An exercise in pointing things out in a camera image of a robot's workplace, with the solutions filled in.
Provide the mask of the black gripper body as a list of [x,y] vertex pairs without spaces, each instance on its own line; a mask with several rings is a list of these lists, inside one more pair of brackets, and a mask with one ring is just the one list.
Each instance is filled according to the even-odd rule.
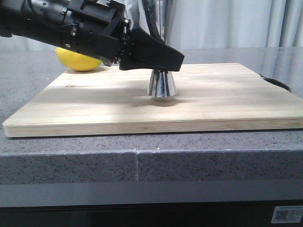
[[130,27],[124,4],[71,0],[64,12],[63,24],[71,24],[71,28],[61,35],[62,48],[100,59],[108,67],[118,61],[125,30]]

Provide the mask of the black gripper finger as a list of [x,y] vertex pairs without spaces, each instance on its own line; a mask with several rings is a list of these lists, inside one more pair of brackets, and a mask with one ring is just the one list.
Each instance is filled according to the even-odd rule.
[[142,0],[150,35],[161,42],[164,42],[163,4],[162,0]]
[[181,52],[150,36],[142,28],[134,27],[121,57],[119,69],[179,71],[184,57]]

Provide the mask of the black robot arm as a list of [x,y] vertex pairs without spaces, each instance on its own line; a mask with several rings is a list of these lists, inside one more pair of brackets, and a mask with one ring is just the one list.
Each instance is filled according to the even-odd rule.
[[0,34],[34,39],[99,59],[120,70],[179,71],[184,55],[131,26],[125,6],[114,0],[3,0]]

